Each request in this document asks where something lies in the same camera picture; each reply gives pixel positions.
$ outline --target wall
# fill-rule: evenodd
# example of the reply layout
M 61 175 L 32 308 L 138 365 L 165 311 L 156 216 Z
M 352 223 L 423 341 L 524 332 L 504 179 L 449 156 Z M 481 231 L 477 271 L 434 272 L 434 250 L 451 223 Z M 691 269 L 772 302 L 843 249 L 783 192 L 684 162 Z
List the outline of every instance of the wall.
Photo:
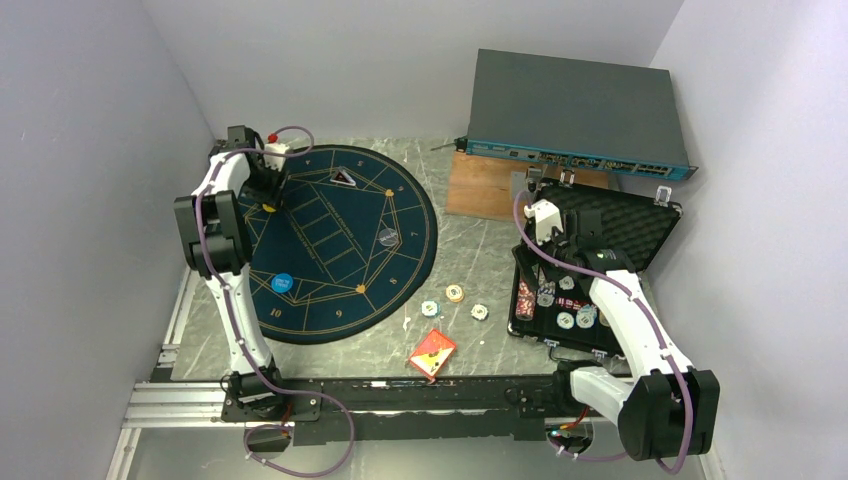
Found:
M 652 62 L 701 170 L 674 185 L 686 213 L 649 273 L 670 334 L 721 382 L 731 479 L 848 470 L 846 32 L 837 0 L 686 2 Z
M 466 133 L 478 48 L 647 65 L 682 0 L 144 0 L 212 130 Z
M 0 465 L 103 478 L 212 136 L 140 2 L 0 2 Z

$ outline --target foam-lined case lid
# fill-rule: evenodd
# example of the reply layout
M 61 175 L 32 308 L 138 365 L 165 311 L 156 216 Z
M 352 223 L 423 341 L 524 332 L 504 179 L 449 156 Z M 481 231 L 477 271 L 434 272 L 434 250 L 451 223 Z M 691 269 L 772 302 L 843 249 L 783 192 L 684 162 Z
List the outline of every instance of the foam-lined case lid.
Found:
M 630 257 L 642 272 L 683 215 L 679 203 L 659 204 L 653 198 L 587 185 L 543 186 L 536 197 L 548 200 L 560 211 L 600 210 L 604 238 L 612 248 Z

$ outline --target table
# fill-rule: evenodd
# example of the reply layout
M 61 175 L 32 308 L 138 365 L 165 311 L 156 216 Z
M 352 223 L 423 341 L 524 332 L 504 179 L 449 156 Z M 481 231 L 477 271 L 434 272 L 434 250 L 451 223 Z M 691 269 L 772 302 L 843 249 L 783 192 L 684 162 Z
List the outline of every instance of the table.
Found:
M 548 347 L 506 333 L 514 262 L 510 249 L 518 243 L 512 222 L 445 214 L 453 149 L 430 149 L 448 138 L 319 139 L 317 144 L 344 144 L 370 148 L 394 159 L 421 182 L 430 196 L 439 225 L 439 242 L 432 273 L 406 305 L 376 326 L 352 337 L 321 345 L 268 343 L 284 378 L 386 377 L 421 374 L 407 361 L 432 329 L 454 342 L 456 354 L 440 375 L 522 375 L 550 373 L 555 364 Z M 450 284 L 465 290 L 465 300 L 450 303 L 444 295 Z M 224 330 L 212 296 L 203 282 L 189 282 L 185 298 L 185 330 L 172 372 L 173 380 L 217 380 L 227 373 L 229 355 Z M 653 303 L 650 289 L 645 288 Z M 439 317 L 420 314 L 421 302 L 435 299 Z M 475 321 L 471 306 L 489 308 L 489 319 Z M 404 318 L 410 317 L 404 327 Z M 591 354 L 559 348 L 556 356 L 592 358 Z M 607 359 L 613 371 L 626 363 Z

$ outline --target black case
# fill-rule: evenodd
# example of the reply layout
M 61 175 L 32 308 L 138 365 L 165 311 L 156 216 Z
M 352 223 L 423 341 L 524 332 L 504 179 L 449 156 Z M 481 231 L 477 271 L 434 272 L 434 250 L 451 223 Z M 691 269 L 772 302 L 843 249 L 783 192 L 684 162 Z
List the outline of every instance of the black case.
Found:
M 561 211 L 600 210 L 604 238 L 612 248 L 623 250 L 637 272 L 642 272 L 654 259 L 666 238 L 683 215 L 678 203 L 659 203 L 653 198 L 630 193 L 606 190 L 587 185 L 550 185 L 535 195 L 534 201 L 548 200 Z M 612 329 L 596 321 L 591 328 L 564 330 L 556 323 L 561 311 L 569 311 L 555 302 L 550 307 L 535 306 L 533 319 L 522 321 L 515 318 L 518 299 L 519 271 L 516 267 L 513 279 L 512 301 L 509 308 L 510 335 L 534 337 L 549 345 L 560 345 L 586 352 L 601 351 L 607 354 L 622 354 Z M 577 300 L 591 304 L 589 292 L 584 292 L 579 283 L 574 289 L 564 291 L 556 287 L 557 298 Z

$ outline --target dark blue mat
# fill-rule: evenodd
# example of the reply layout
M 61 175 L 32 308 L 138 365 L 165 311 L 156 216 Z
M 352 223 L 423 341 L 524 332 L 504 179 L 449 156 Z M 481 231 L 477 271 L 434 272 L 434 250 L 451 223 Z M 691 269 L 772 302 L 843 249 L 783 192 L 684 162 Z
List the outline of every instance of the dark blue mat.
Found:
M 339 167 L 355 186 L 330 181 Z M 433 205 L 406 169 L 364 148 L 316 146 L 286 168 L 281 210 L 268 213 L 240 199 L 262 333 L 314 344 L 361 332 L 403 305 L 430 274 L 438 233 Z

